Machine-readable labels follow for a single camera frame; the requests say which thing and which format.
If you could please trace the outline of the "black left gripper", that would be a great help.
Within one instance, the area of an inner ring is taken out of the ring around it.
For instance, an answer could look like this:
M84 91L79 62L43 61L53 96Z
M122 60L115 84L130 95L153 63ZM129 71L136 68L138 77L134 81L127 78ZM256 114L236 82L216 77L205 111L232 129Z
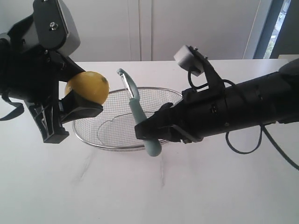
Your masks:
M27 108L43 142L49 144L59 144L69 136L62 123L94 118L103 111L101 104L74 90L58 100L58 81L68 82L85 70L69 56L57 55L58 69L38 41L33 15L0 35L0 97L13 106L0 120L15 119Z

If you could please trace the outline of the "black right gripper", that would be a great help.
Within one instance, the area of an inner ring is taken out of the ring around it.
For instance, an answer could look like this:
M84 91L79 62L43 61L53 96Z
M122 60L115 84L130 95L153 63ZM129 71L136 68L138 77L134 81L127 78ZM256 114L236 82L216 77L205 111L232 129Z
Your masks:
M173 105L163 104L151 117L135 125L136 138L192 143L228 132L228 88L220 92L187 89L183 99Z

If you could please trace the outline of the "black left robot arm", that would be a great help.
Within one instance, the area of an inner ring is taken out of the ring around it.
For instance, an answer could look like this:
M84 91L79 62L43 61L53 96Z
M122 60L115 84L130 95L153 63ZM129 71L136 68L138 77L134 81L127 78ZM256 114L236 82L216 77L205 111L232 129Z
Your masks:
M39 44L32 15L0 35L0 95L14 109L1 121L14 119L28 109L44 143L58 144L69 136L64 123L93 118L103 111L71 91L59 98L59 82L83 72L68 56Z

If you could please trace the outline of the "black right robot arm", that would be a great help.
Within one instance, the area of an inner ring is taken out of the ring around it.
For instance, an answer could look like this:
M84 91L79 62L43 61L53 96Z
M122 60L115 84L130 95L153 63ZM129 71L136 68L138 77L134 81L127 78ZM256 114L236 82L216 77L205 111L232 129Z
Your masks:
M176 104L165 103L135 126L139 140L162 139L185 144L205 137L258 126L282 157L298 165L282 150L266 126L299 120L299 62L293 60L278 71L235 84L222 79L204 62L207 82L182 91Z

